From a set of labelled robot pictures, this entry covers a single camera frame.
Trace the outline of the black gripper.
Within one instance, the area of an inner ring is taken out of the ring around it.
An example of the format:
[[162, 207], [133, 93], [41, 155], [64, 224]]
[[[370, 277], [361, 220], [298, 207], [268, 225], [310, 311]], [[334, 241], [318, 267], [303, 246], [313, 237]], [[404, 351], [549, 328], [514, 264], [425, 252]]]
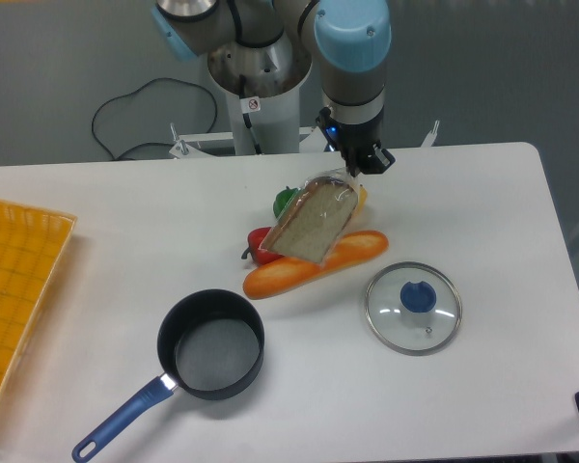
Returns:
[[341, 123], [332, 117], [329, 108], [322, 108], [317, 116], [317, 126], [324, 136], [327, 148], [338, 151], [345, 162], [350, 178], [384, 174], [396, 158], [381, 144], [384, 110], [371, 120], [358, 123]]

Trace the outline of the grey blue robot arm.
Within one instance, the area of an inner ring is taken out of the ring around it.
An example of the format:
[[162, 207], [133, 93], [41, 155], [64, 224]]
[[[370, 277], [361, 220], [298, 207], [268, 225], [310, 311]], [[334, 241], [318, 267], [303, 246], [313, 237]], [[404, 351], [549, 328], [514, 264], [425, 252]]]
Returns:
[[183, 60], [204, 56], [225, 93], [238, 154], [289, 153], [299, 145], [299, 88], [318, 65], [316, 118], [348, 172], [384, 173], [384, 1], [157, 1], [152, 17]]

